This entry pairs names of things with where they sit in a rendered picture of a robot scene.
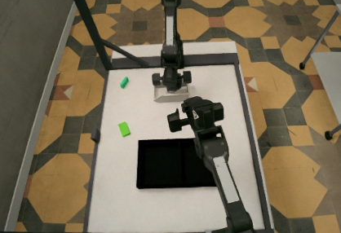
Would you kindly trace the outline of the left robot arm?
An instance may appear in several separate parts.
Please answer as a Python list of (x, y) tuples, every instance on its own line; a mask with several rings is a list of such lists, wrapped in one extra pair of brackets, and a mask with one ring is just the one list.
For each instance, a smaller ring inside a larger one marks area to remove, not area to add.
[[(182, 50), (183, 42), (177, 32), (177, 7), (181, 4), (181, 0), (161, 0), (165, 11), (165, 41), (161, 48), (161, 68), (165, 68), (163, 72), (163, 85), (167, 91), (177, 91), (181, 88), (181, 81), (177, 77), (177, 68), (180, 64), (180, 49)], [(176, 4), (176, 9), (175, 9)], [(175, 32), (175, 40), (174, 40)], [(162, 58), (164, 62), (162, 62)], [(177, 62), (178, 59), (178, 62)], [(180, 85), (178, 85), (180, 84)]]

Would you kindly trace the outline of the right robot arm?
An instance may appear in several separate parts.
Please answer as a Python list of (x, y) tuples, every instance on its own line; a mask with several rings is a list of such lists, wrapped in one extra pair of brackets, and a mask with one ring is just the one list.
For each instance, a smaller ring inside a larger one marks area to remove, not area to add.
[[(254, 231), (251, 216), (246, 212), (228, 165), (228, 142), (222, 125), (215, 125), (214, 103), (208, 99), (195, 96), (184, 100), (181, 108), (182, 112), (186, 113), (187, 118), (194, 121), (195, 138), (193, 140), (197, 155), (203, 159), (205, 167), (214, 176), (227, 216), (227, 227), (211, 233), (240, 233), (248, 230), (257, 233)], [(221, 137), (217, 137), (219, 133)]]

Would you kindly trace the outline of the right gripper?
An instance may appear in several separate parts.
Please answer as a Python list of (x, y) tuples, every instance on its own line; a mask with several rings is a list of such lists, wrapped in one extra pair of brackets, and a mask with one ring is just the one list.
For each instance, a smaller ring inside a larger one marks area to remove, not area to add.
[[(167, 121), (169, 125), (169, 129), (171, 133), (178, 132), (182, 130), (182, 126), (190, 125), (191, 129), (194, 131), (195, 124), (194, 121), (189, 120), (188, 118), (180, 119), (179, 117), (179, 109), (176, 108), (176, 111), (167, 115)], [(224, 106), (221, 102), (214, 103), (214, 111), (215, 111), (215, 122), (222, 121), (224, 119)]]

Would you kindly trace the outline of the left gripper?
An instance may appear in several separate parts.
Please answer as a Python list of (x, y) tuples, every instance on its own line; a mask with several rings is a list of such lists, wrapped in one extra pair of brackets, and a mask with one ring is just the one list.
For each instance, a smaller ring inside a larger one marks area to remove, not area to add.
[[(184, 83), (191, 83), (192, 82), (192, 73), (190, 70), (183, 71), (183, 75), (181, 75), (181, 73), (178, 73), (178, 69), (177, 69), (177, 77), (178, 77), (178, 80), (181, 81), (181, 84), (182, 84), (182, 78), (184, 79)], [(163, 75), (160, 76), (160, 73), (153, 73), (152, 74), (152, 84), (154, 86), (160, 85), (161, 80), (163, 80)]]

